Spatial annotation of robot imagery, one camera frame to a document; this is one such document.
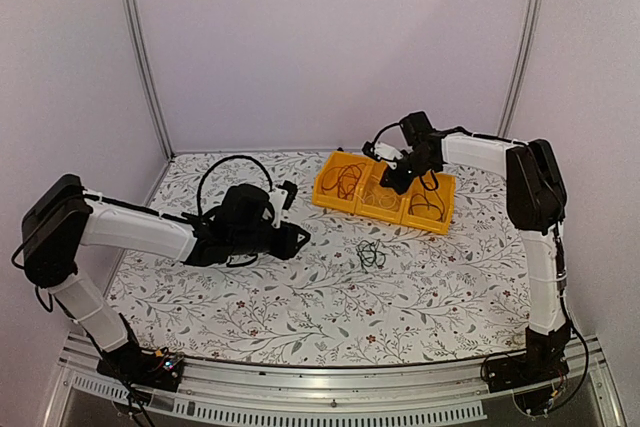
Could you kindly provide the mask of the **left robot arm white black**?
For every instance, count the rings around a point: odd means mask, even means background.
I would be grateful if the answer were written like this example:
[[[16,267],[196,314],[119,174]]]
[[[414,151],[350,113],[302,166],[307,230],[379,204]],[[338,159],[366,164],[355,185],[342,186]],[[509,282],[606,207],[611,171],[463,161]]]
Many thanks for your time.
[[[193,267],[227,264],[233,257],[267,254],[294,258],[310,241],[287,222],[297,188],[290,182],[262,190],[230,187],[222,203],[205,213],[172,216],[107,198],[65,174],[25,214],[22,242],[11,261],[36,287],[46,290],[106,353],[128,381],[148,373],[148,359],[132,345],[126,322],[107,305],[76,264],[82,246],[149,253]]]

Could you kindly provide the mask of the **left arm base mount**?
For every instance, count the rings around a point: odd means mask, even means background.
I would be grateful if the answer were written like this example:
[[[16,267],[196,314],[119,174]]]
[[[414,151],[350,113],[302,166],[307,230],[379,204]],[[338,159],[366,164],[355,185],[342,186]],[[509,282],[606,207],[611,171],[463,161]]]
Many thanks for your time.
[[[142,348],[122,314],[119,315],[127,333],[127,342],[112,352],[98,349],[101,360],[97,372],[127,385],[176,392],[184,371],[185,355],[168,347],[156,350]]]

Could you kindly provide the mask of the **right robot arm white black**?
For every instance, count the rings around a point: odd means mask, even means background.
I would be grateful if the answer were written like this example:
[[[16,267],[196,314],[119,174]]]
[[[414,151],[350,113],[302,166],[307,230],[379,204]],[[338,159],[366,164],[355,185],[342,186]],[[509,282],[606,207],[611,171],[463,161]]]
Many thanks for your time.
[[[516,369],[524,382],[539,382],[555,367],[551,347],[564,346],[571,336],[562,241],[567,192],[551,144],[473,133],[461,126],[439,130],[418,111],[383,127],[365,142],[362,152],[387,164],[381,185],[398,194],[406,193],[413,180],[441,172],[447,164],[504,179],[507,215],[524,242],[530,286],[526,348],[531,350],[518,359]]]

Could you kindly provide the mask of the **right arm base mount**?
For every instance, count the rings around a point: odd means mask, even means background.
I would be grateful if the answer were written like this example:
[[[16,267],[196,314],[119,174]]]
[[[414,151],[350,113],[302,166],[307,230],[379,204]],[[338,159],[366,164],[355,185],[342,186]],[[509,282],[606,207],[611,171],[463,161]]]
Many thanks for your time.
[[[564,382],[569,367],[564,349],[570,340],[571,327],[565,324],[560,329],[541,334],[525,329],[525,352],[518,355],[490,354],[480,367],[480,377],[491,393],[530,387],[541,382],[559,380]],[[516,394],[516,407],[529,416],[548,414],[559,396],[560,388],[547,384],[545,387],[529,389]]]

